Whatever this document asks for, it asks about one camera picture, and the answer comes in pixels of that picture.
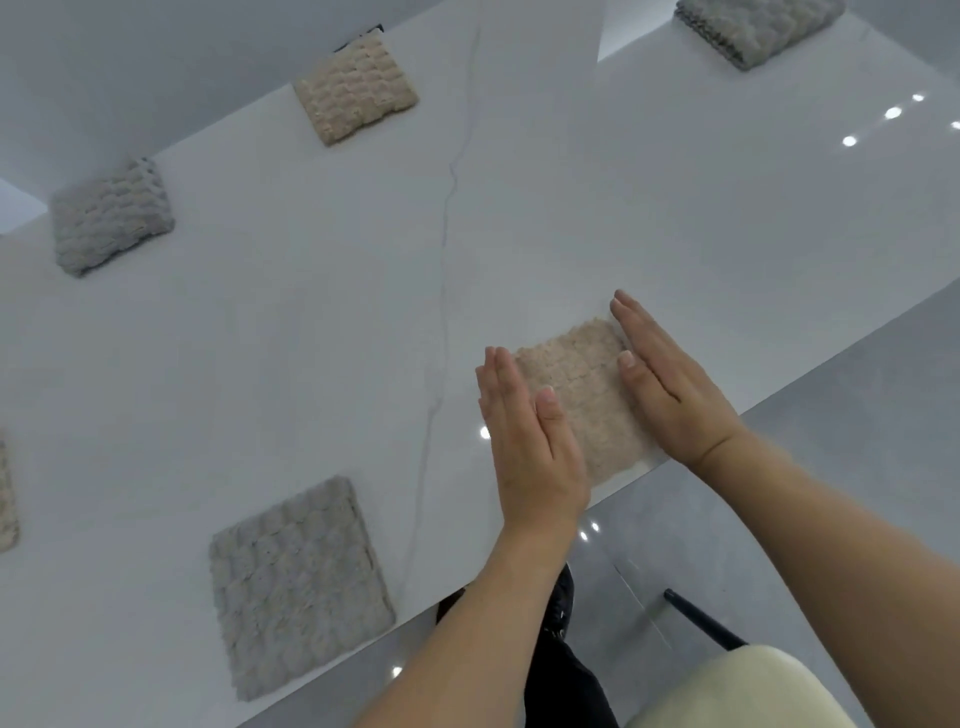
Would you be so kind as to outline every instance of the wrist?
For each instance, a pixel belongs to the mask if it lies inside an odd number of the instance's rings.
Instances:
[[[765,441],[745,427],[713,446],[690,465],[690,471],[712,487],[713,482],[731,465],[748,460],[762,451],[764,446]]]
[[[577,534],[576,522],[556,522],[549,526],[506,524],[500,531],[494,552],[504,555],[523,570],[557,573]]]

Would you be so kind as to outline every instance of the forearm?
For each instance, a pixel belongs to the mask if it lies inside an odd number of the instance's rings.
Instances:
[[[501,533],[479,576],[357,728],[512,726],[570,531]]]
[[[878,727],[955,720],[955,565],[756,436],[697,474],[754,534]]]

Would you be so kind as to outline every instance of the finger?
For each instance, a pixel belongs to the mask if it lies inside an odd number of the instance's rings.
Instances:
[[[639,304],[630,294],[621,289],[617,289],[616,293],[613,294],[613,297],[623,303],[628,308],[632,309],[644,322],[644,324],[650,327],[654,333],[660,337],[660,340],[665,345],[665,348],[670,352],[670,354],[676,359],[681,369],[691,380],[694,381],[710,381],[709,376],[704,371],[704,368],[693,359],[684,349],[681,349],[680,345],[674,340],[674,338],[667,333],[666,329],[663,328],[657,320],[650,315],[650,313]]]
[[[554,459],[570,462],[579,457],[580,447],[570,428],[564,409],[560,406],[553,387],[543,387],[536,394],[537,419],[546,435]]]
[[[496,350],[496,378],[499,382],[500,397],[506,422],[523,433],[540,432],[540,423],[530,404],[530,392],[527,383],[516,367],[514,358],[503,347]]]
[[[644,417],[650,419],[653,413],[663,409],[664,406],[676,404],[676,400],[663,389],[660,380],[650,371],[650,368],[632,352],[621,352],[616,358],[616,364],[620,369],[624,386],[634,396]]]
[[[473,370],[477,375],[477,388],[480,390],[480,399],[477,400],[477,404],[480,405],[480,415],[483,417],[483,421],[486,422],[490,417],[490,403],[484,397],[483,393],[483,367],[477,367]]]
[[[635,299],[625,290],[622,288],[617,288],[613,293],[613,299],[615,301],[620,301],[627,306],[627,308],[633,310],[633,312],[640,317],[641,321],[643,321],[647,326],[651,327],[657,334],[660,335],[660,338],[662,338],[664,342],[670,344],[671,346],[677,346],[677,342],[675,342],[673,337],[670,336],[670,334],[668,334],[666,330],[657,323],[657,319],[655,319],[646,308],[641,306],[637,299]]]
[[[663,388],[674,397],[679,397],[683,387],[683,375],[679,361],[671,356],[667,345],[657,332],[627,305],[618,299],[610,302],[613,317],[623,327],[636,355],[657,376]]]
[[[484,363],[477,376],[477,384],[480,386],[480,412],[491,434],[499,432],[503,421],[503,399],[500,397],[500,383],[496,378],[494,352],[493,347],[486,348]]]

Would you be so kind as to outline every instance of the white counter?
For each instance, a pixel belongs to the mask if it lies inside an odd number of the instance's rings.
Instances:
[[[749,74],[672,22],[598,63],[579,0],[487,0],[442,251],[478,7],[386,35],[422,101],[341,145],[284,87],[160,154],[177,229],[87,279],[46,218],[0,242],[4,725],[232,728],[316,676],[235,699],[206,547],[336,473],[401,621],[470,580],[484,345],[622,286],[745,410],[960,276],[949,82],[851,15]]]

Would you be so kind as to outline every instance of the left hand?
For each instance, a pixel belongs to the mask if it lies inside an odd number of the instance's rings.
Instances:
[[[513,357],[503,348],[487,347],[476,374],[504,530],[572,540],[590,488],[584,456],[556,394],[545,387],[531,401]]]

